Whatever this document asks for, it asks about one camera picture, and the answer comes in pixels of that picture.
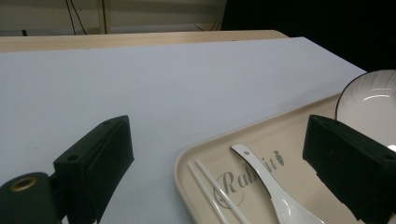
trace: white chopstick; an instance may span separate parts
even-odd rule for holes
[[[228,197],[228,195],[222,190],[218,184],[218,182],[213,178],[213,176],[209,173],[209,171],[204,167],[204,165],[201,163],[201,161],[196,160],[195,161],[198,165],[198,167],[202,170],[206,178],[212,183],[213,187],[218,191],[218,193],[221,195],[221,197],[224,199],[224,201],[230,206],[231,210],[235,213],[235,215],[238,217],[238,219],[243,223],[243,224],[248,224],[250,223],[246,217],[242,214],[242,212],[238,209],[238,207],[231,201],[231,199]]]
[[[216,203],[215,198],[213,197],[213,195],[209,192],[209,190],[205,186],[204,181],[201,178],[201,176],[198,174],[196,169],[192,166],[191,162],[188,161],[187,165],[189,166],[190,171],[192,172],[192,175],[195,177],[195,180],[198,182],[199,186],[201,187],[202,191],[204,192],[207,200],[210,202],[213,209],[215,209],[216,213],[218,214],[218,217],[221,220],[221,223],[229,224],[229,221],[224,216],[224,214],[221,212],[219,205]]]

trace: white table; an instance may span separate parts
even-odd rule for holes
[[[211,42],[267,37],[284,39]],[[148,46],[156,40],[165,45]],[[0,38],[0,50],[23,51],[0,53],[1,184],[51,174],[98,123],[130,117],[135,161],[102,223],[191,222],[173,177],[186,147],[334,95],[364,73],[274,31]]]

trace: cable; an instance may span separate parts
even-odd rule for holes
[[[67,0],[64,0],[64,1],[66,2],[66,5],[67,5],[67,11],[69,11],[70,21],[72,22],[72,26],[73,26],[73,32],[76,35],[76,28],[74,27],[73,17],[72,17],[72,13],[70,11],[69,3],[67,2]]]
[[[215,28],[216,23],[213,23],[212,28],[210,28],[210,31],[213,31],[213,28]]]
[[[199,27],[197,24],[194,24],[194,26],[196,26],[198,29],[200,29],[201,31],[203,31],[204,29],[202,29],[201,27]]]
[[[74,6],[74,4],[73,4],[73,0],[70,0],[70,3],[72,4],[72,7],[73,7],[73,9],[74,9],[75,12],[76,12],[76,15],[77,15],[77,18],[78,18],[78,21],[79,21],[79,25],[81,26],[82,31],[83,31],[84,34],[86,35],[87,32],[85,31],[84,26],[82,25],[81,19],[79,18],[79,15],[78,15],[78,13],[77,13],[77,11],[76,11],[76,8],[75,8],[75,6]]]

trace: ceramic spoon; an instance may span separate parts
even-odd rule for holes
[[[299,203],[295,202],[289,194],[280,187],[274,177],[262,165],[262,162],[242,144],[231,146],[231,150],[245,160],[256,172],[259,179],[266,187],[274,205],[277,219],[281,224],[315,224],[324,222],[310,213]]]

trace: beige tray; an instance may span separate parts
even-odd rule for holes
[[[262,163],[291,197],[327,224],[362,223],[332,195],[318,179],[315,170],[302,158],[309,115],[333,118],[336,99],[337,96],[334,96],[259,121],[185,150],[177,159],[175,180],[193,220],[196,223],[220,223],[187,166],[187,161],[194,164],[199,159],[222,188],[228,190],[229,197],[251,223],[278,223],[264,186],[230,150],[230,145],[242,143],[262,159]],[[239,223],[210,183],[205,183],[223,206],[221,210],[229,221]]]

